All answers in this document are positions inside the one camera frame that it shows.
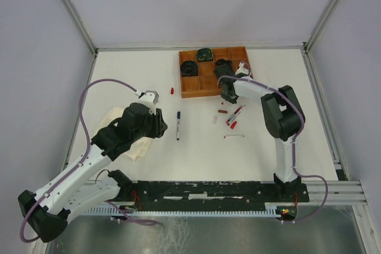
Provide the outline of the white marker blue end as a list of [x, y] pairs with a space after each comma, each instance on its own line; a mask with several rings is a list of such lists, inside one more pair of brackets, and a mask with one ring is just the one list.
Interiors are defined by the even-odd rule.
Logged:
[[176, 140], [180, 140], [180, 118], [177, 119], [176, 123]]

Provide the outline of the large red pen cap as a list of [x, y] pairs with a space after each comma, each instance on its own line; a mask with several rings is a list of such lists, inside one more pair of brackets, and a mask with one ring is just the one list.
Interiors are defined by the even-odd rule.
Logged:
[[234, 129], [236, 125], [237, 125], [237, 122], [234, 121], [234, 122], [231, 124], [230, 128], [231, 128], [231, 129]]

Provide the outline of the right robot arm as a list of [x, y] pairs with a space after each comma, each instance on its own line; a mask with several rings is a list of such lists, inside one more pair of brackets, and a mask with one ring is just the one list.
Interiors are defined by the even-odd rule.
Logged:
[[276, 147], [273, 194], [278, 200], [287, 201], [301, 183], [296, 170], [296, 138], [305, 124], [305, 115], [293, 88], [286, 85], [275, 89], [253, 80], [245, 69], [235, 74], [228, 64], [215, 68], [214, 75], [224, 100], [235, 104], [238, 98], [246, 98], [261, 104], [266, 129]]

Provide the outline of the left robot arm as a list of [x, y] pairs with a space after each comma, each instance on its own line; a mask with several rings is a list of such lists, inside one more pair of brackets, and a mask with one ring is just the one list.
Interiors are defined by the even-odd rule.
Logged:
[[47, 243], [56, 239], [81, 211], [115, 197], [128, 199], [132, 187], [121, 171], [104, 183], [92, 187], [85, 183], [127, 152], [136, 141], [143, 137], [160, 138], [167, 128], [161, 109], [151, 112], [142, 103], [130, 104], [121, 117], [101, 128], [84, 154], [52, 181], [34, 192], [25, 190], [18, 196], [24, 217], [21, 225], [31, 226], [37, 238]]

